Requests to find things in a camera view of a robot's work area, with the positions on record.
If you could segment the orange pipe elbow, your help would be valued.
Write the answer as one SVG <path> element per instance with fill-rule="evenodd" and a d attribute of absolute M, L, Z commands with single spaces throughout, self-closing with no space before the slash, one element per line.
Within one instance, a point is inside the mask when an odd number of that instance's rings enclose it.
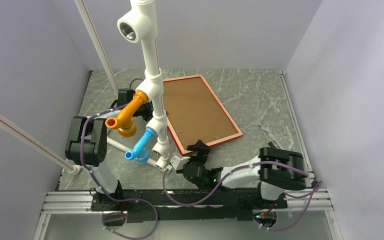
<path fill-rule="evenodd" d="M 117 114 L 116 117 L 109 117 L 105 125 L 109 129 L 117 129 L 122 137 L 132 137 L 137 132 L 137 124 L 133 119 L 134 113 L 145 103 L 148 102 L 148 96 L 138 91 L 133 95 L 132 100 Z"/>

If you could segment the blue pipe elbow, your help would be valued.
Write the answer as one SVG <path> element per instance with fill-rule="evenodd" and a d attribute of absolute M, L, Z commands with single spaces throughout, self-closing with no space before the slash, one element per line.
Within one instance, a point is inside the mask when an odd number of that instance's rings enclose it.
<path fill-rule="evenodd" d="M 126 160 L 135 160 L 140 164 L 144 164 L 149 160 L 149 152 L 146 149 L 147 144 L 150 139 L 152 139 L 156 135 L 156 132 L 147 127 L 142 137 L 137 141 L 132 150 L 126 151 L 124 154 L 124 158 Z"/>

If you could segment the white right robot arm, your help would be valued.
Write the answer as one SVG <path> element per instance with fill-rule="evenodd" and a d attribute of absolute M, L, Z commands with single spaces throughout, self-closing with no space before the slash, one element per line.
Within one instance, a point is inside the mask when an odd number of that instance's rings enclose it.
<path fill-rule="evenodd" d="M 309 176 L 304 167 L 304 157 L 294 151 L 275 147 L 263 147 L 252 159 L 234 166 L 206 168 L 211 148 L 198 140 L 187 147 L 195 155 L 186 157 L 176 168 L 178 174 L 199 189 L 242 188 L 245 184 L 257 182 L 256 203 L 269 207 L 286 190 L 300 191 L 306 187 Z"/>

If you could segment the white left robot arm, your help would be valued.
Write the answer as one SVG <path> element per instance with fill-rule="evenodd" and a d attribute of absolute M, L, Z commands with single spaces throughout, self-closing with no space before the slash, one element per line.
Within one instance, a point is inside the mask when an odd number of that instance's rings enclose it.
<path fill-rule="evenodd" d="M 95 197 L 111 210 L 123 205 L 124 196 L 120 181 L 105 162 L 108 146 L 105 120 L 116 117 L 122 106 L 133 100 L 134 93 L 131 88 L 120 88 L 118 98 L 110 108 L 95 118 L 73 117 L 65 146 L 65 157 L 76 167 L 86 167 L 92 178 L 98 181 Z"/>

